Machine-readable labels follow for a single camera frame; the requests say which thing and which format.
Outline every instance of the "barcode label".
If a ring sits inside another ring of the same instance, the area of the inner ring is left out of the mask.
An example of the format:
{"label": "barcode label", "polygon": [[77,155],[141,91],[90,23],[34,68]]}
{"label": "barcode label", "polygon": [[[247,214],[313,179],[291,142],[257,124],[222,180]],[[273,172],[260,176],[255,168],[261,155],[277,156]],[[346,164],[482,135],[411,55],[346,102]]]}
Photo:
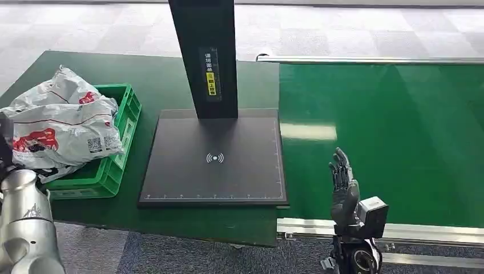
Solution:
{"label": "barcode label", "polygon": [[104,145],[106,146],[106,150],[114,150],[118,148],[117,140],[115,137],[112,137],[112,136],[104,137]]}
{"label": "barcode label", "polygon": [[103,151],[103,147],[101,145],[101,138],[97,137],[87,140],[87,148],[89,149],[90,153]]}

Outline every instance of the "label sticker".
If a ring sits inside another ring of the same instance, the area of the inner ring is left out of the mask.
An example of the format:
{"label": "label sticker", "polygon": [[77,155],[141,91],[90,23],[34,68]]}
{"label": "label sticker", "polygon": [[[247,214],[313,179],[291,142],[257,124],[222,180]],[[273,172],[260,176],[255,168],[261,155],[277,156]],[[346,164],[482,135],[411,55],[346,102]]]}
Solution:
{"label": "label sticker", "polygon": [[207,85],[205,93],[206,100],[208,102],[222,101],[217,48],[201,47],[200,60],[202,63],[203,78]]}

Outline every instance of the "plastic bag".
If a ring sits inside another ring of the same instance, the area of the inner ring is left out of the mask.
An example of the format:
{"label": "plastic bag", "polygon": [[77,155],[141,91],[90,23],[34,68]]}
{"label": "plastic bag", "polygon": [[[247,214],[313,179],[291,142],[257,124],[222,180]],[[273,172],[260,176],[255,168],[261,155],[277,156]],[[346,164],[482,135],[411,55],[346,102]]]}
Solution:
{"label": "plastic bag", "polygon": [[116,101],[62,66],[0,112],[14,122],[13,163],[39,170],[43,183],[124,153],[114,126]]}

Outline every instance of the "yellow warning label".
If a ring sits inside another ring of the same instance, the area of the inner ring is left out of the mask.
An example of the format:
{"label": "yellow warning label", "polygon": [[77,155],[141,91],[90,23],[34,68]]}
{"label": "yellow warning label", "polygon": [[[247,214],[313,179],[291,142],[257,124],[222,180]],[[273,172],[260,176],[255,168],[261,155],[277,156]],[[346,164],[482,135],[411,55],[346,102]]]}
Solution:
{"label": "yellow warning label", "polygon": [[217,95],[217,89],[215,89],[215,74],[213,72],[207,72],[207,86],[208,86],[208,95],[210,96]]}

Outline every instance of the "metal frame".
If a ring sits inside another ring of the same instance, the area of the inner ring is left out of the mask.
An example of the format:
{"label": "metal frame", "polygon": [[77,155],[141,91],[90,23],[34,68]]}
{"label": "metal frame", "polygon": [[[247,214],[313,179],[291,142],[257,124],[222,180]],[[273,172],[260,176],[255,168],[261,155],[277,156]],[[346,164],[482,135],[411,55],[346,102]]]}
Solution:
{"label": "metal frame", "polygon": [[[258,56],[258,62],[316,64],[484,64],[484,58],[356,58],[316,56]],[[304,220],[281,218],[277,220],[279,238],[317,237],[330,239],[334,235],[332,220]],[[484,248],[484,228],[440,227],[433,225],[387,224],[379,244],[394,243],[442,245]],[[394,264],[421,264],[444,267],[484,268],[484,260],[457,257],[384,253],[384,262]]]}
{"label": "metal frame", "polygon": [[[279,218],[277,232],[302,237],[331,237],[332,220]],[[484,247],[484,229],[469,227],[439,227],[433,225],[386,224],[384,241],[416,244]]]}
{"label": "metal frame", "polygon": [[314,63],[362,63],[362,64],[483,64],[484,58],[385,58],[385,57],[326,57],[326,56],[259,56],[258,62],[314,64]]}

